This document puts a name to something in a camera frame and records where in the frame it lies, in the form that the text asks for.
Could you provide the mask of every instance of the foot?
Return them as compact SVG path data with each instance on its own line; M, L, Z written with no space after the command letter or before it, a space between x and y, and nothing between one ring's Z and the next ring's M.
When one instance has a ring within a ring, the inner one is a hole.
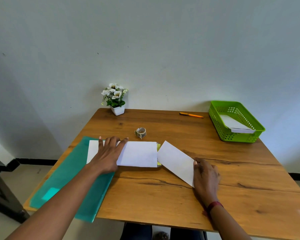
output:
M153 236L152 240L169 240L169 235L166 232L158 232Z

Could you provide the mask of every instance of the flower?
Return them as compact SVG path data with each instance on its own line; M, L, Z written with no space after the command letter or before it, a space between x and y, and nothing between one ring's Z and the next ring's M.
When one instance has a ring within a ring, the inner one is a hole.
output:
M117 84L116 83L110 83L108 89L116 89L117 88Z
M110 91L109 90L103 90L101 94L104 95L104 96L109 96Z
M118 99L118 98L120 98L121 94L122 94L121 91L115 91L113 93L112 99Z

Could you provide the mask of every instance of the white paper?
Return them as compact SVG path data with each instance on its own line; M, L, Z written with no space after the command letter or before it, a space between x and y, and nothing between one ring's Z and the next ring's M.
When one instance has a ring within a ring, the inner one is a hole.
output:
M165 141L158 151L158 162L187 184L193 185L193 159Z
M89 141L87 163L98 153L99 141ZM118 158L118 166L157 167L157 143L153 141L128 141Z
M240 122L236 121L235 119L231 118L228 115L220 114L220 117L223 120L225 126L231 129L231 132L233 133L252 134L256 131L255 129L250 129L244 124L241 124Z

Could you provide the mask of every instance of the red bracelet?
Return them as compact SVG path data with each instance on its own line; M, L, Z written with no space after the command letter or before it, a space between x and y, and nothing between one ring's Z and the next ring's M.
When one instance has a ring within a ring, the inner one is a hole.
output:
M222 206L222 207L223 207L223 205L222 205L220 202L218 202L218 201L214 201L214 202L210 203L210 204L208 205L208 207L207 207L207 210L206 210L206 212L208 213L208 215L210 215L210 211L211 211L212 208L215 207L215 206Z

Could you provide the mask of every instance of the wooden tabletop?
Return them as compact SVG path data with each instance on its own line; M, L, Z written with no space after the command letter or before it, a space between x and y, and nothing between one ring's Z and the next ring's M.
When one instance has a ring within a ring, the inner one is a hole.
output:
M255 143L224 142L208 113L204 119L182 116L177 111L126 109L114 116L98 109L59 158L30 199L51 176L83 136L118 136L139 141L134 135L146 128L143 141L168 141L190 157L204 158L219 168L218 198L232 217L251 236L300 240L300 187L261 140ZM164 166L119 167L104 197L99 218L153 225L214 231L193 189Z

